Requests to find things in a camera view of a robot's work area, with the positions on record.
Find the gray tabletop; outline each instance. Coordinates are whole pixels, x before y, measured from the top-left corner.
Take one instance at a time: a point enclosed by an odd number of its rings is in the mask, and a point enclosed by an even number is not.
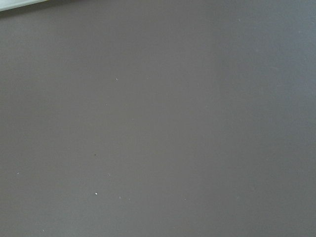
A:
[[[0,236],[316,236],[316,2],[0,13]]]

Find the white object edge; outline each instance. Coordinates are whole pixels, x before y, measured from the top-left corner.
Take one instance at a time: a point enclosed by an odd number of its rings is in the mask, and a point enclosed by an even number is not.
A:
[[[26,6],[41,1],[47,0],[0,0],[0,11],[9,10],[20,6]]]

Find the gray surface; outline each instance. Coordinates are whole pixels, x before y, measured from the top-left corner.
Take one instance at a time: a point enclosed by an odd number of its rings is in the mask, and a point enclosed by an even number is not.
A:
[[[0,236],[314,237],[315,9],[0,13]]]

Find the matte gray background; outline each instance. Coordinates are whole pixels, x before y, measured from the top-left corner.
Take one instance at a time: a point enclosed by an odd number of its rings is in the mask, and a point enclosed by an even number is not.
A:
[[[312,0],[1,12],[0,236],[316,236],[315,43]]]

